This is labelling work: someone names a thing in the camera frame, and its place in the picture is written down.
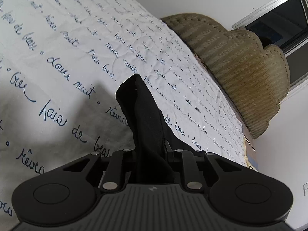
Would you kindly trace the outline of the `black pants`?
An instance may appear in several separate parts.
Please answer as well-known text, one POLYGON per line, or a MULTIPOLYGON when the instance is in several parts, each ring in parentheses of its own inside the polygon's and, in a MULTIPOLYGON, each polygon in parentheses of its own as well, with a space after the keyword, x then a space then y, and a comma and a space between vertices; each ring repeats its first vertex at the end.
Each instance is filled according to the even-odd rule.
POLYGON ((116 99, 133 133, 135 157, 132 160, 130 184, 169 185, 178 178, 173 172, 164 141, 173 151, 188 151, 202 157, 191 146, 178 139, 164 120, 161 110, 139 74, 120 85, 116 99))

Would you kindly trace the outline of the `olive upholstered headboard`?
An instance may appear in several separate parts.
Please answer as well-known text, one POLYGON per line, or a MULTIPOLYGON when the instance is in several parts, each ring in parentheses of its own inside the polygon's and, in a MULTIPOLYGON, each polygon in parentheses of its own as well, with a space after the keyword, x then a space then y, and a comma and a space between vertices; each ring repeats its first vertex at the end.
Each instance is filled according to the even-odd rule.
POLYGON ((263 46, 248 30, 226 30, 214 19, 195 13, 162 18, 204 62, 257 139, 278 113, 290 89, 290 72, 283 51, 263 46))

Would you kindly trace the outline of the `white quilt with blue script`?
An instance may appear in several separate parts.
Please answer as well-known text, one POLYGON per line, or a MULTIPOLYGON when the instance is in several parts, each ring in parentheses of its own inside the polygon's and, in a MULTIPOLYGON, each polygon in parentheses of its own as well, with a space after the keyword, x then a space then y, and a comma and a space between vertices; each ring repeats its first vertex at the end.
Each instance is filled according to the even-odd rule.
POLYGON ((118 87, 139 74, 175 136, 245 165, 242 125, 191 50, 136 0, 1 0, 1 230, 14 189, 131 148, 118 87))

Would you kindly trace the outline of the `dark window with white frame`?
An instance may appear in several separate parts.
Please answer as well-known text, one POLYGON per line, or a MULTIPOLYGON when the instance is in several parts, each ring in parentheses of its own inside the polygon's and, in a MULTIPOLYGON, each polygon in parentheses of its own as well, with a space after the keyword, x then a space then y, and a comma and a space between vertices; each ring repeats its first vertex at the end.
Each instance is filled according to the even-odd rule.
POLYGON ((291 89, 307 80, 307 0, 270 1, 232 27, 254 32, 264 47, 281 48, 289 65, 291 89))

